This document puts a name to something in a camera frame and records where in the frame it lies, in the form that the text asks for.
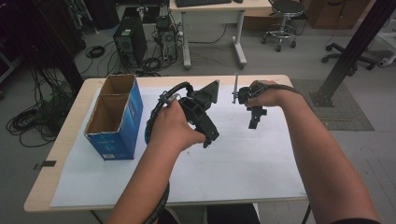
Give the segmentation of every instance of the black sleeve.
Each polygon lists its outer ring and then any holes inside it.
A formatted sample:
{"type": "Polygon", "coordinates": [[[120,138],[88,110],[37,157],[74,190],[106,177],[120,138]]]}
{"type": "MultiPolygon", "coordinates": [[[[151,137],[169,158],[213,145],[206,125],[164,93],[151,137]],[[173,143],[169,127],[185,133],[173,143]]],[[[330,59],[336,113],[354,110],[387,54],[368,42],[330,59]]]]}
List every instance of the black sleeve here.
{"type": "Polygon", "coordinates": [[[380,223],[367,218],[347,218],[332,222],[332,224],[380,224],[380,223]]]}

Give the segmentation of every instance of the keyboard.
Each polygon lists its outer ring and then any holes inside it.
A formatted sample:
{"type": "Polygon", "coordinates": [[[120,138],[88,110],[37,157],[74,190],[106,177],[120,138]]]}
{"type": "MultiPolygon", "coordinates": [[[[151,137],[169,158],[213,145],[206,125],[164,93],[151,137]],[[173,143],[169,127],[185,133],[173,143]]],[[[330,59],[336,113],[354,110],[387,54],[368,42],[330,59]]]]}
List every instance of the keyboard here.
{"type": "Polygon", "coordinates": [[[177,7],[198,7],[231,3],[232,0],[176,0],[177,7]]]}

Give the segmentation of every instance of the desk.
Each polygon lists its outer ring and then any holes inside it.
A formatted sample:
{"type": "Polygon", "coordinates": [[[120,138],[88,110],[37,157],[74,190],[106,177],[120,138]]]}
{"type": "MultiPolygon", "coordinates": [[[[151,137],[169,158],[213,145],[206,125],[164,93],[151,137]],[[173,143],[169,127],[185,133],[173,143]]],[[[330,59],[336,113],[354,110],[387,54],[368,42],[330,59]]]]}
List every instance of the desk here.
{"type": "MultiPolygon", "coordinates": [[[[175,86],[182,81],[189,81],[192,86],[204,86],[212,80],[219,79],[220,84],[233,85],[234,76],[222,76],[222,77],[141,77],[138,79],[139,86],[142,87],[158,87],[158,86],[175,86]]],[[[290,80],[286,76],[240,76],[239,87],[249,85],[253,80],[256,79],[269,79],[274,80],[281,84],[291,85],[290,80]]],[[[92,78],[84,82],[79,95],[74,102],[70,113],[61,129],[61,132],[56,139],[47,161],[56,161],[54,167],[43,167],[26,202],[24,209],[28,212],[46,212],[46,211],[62,211],[62,210],[95,210],[112,208],[113,205],[108,206],[76,206],[76,207],[51,207],[51,201],[54,197],[60,176],[64,168],[67,156],[76,141],[76,135],[81,128],[81,123],[87,111],[90,108],[92,99],[95,92],[102,87],[104,84],[103,78],[92,78]]],[[[297,172],[297,168],[293,167],[290,169],[292,173],[297,172]]],[[[295,189],[292,194],[277,197],[277,198],[260,198],[255,200],[245,200],[245,202],[275,202],[275,201],[290,201],[290,200],[306,200],[304,186],[302,185],[301,179],[298,174],[293,181],[293,188],[295,189]]]]}
{"type": "Polygon", "coordinates": [[[191,69],[189,39],[186,35],[186,25],[191,21],[200,22],[202,24],[210,24],[214,21],[217,23],[237,23],[236,36],[233,36],[233,45],[235,46],[241,66],[243,67],[248,64],[240,43],[245,10],[263,9],[266,7],[271,7],[271,4],[267,0],[245,0],[242,4],[232,1],[229,4],[200,7],[177,7],[175,0],[171,0],[169,3],[170,10],[181,12],[184,67],[186,69],[191,69]]]}

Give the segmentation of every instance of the gray floor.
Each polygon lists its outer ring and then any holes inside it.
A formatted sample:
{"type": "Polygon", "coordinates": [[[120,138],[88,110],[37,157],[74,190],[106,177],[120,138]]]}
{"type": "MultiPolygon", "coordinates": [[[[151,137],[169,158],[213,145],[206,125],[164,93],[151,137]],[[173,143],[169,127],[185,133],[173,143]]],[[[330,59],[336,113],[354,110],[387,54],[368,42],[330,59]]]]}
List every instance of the gray floor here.
{"type": "MultiPolygon", "coordinates": [[[[145,26],[145,30],[149,39],[152,27],[145,26]]],[[[219,37],[222,32],[223,26],[193,26],[189,35],[191,41],[211,41],[219,37]]],[[[353,31],[337,31],[331,39],[333,31],[313,30],[307,25],[303,35],[298,36],[296,49],[291,49],[285,44],[281,52],[275,52],[275,42],[269,40],[266,45],[260,43],[262,31],[244,31],[241,41],[248,65],[241,70],[231,45],[231,36],[234,32],[235,28],[229,26],[225,36],[215,45],[191,44],[193,68],[190,71],[185,70],[181,63],[176,63],[160,74],[163,76],[284,74],[289,78],[324,79],[335,65],[335,61],[326,64],[320,61],[326,54],[325,45],[330,41],[345,46],[353,34],[353,31]]],[[[112,40],[109,34],[111,32],[101,32],[99,35],[87,34],[87,46],[103,46],[112,40]]],[[[374,43],[365,55],[381,60],[390,53],[381,45],[374,43]]],[[[106,74],[107,60],[98,64],[99,61],[93,62],[88,72],[83,74],[84,78],[103,77],[106,74]]],[[[89,62],[83,52],[76,56],[79,71],[84,70],[89,62]]],[[[358,72],[353,77],[347,77],[345,84],[375,131],[332,132],[363,177],[383,223],[396,222],[396,172],[393,168],[396,163],[395,75],[396,63],[387,67],[377,66],[372,71],[366,70],[364,64],[359,63],[358,72]]],[[[0,91],[6,96],[0,101],[2,115],[0,116],[2,127],[0,129],[0,223],[97,223],[90,212],[32,214],[23,211],[24,201],[39,174],[33,167],[46,159],[50,146],[23,147],[19,143],[19,138],[9,134],[5,126],[12,117],[34,103],[33,88],[32,77],[24,68],[15,71],[0,85],[0,91]]],[[[34,142],[39,138],[39,134],[30,133],[24,137],[25,141],[34,142]]],[[[300,223],[306,207],[307,202],[259,204],[262,223],[300,223]]],[[[180,210],[184,210],[182,216],[191,213],[189,208],[180,210]]],[[[98,213],[101,219],[106,219],[108,215],[108,211],[98,213]]],[[[315,223],[312,214],[308,223],[315,223]]]]}

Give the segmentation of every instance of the blue cardboard box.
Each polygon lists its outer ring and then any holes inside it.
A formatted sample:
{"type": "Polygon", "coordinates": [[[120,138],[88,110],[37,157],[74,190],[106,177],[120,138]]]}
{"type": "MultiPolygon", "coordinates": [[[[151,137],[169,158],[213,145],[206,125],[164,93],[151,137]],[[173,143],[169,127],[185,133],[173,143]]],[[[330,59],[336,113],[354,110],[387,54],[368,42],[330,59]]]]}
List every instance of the blue cardboard box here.
{"type": "Polygon", "coordinates": [[[105,161],[132,160],[143,102],[135,75],[110,75],[84,135],[105,161]]]}

